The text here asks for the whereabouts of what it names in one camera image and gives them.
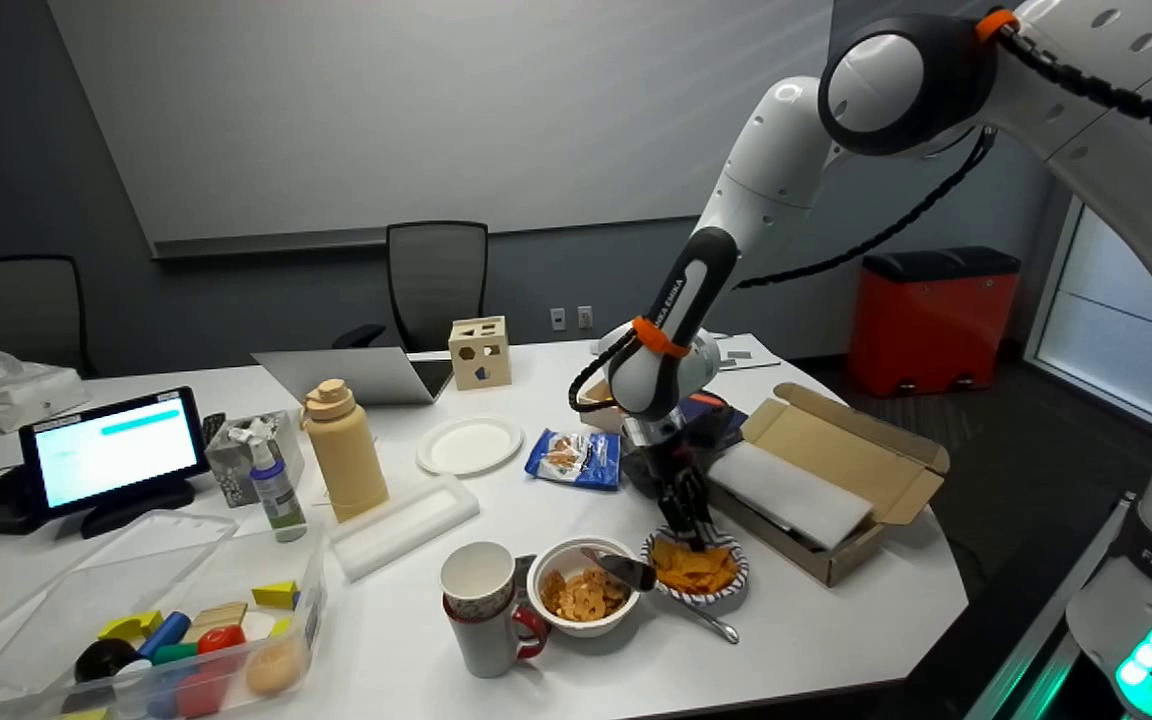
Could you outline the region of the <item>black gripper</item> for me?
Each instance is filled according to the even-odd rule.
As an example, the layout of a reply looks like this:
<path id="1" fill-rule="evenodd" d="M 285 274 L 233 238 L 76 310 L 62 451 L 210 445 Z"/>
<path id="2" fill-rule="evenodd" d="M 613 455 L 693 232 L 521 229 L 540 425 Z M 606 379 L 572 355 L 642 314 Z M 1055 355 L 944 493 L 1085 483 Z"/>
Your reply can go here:
<path id="1" fill-rule="evenodd" d="M 690 447 L 632 447 L 625 455 L 625 479 L 662 509 L 690 550 L 729 549 L 710 510 L 710 476 Z"/>

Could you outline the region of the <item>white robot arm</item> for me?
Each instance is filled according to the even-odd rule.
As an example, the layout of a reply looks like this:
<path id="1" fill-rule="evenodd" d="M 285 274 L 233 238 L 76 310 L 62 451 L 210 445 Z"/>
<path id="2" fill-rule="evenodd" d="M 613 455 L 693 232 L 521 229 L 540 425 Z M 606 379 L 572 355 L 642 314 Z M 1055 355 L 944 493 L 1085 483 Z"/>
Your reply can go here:
<path id="1" fill-rule="evenodd" d="M 1152 270 L 1152 0 L 1018 0 L 855 26 L 818 77 L 762 97 L 662 297 L 594 359 L 608 402 L 646 431 L 630 479 L 675 532 L 710 523 L 675 402 L 711 379 L 696 331 L 738 262 L 810 210 L 837 159 L 906 156 L 959 127 L 1025 145 Z M 1066 625 L 1122 707 L 1152 720 L 1152 479 Z"/>

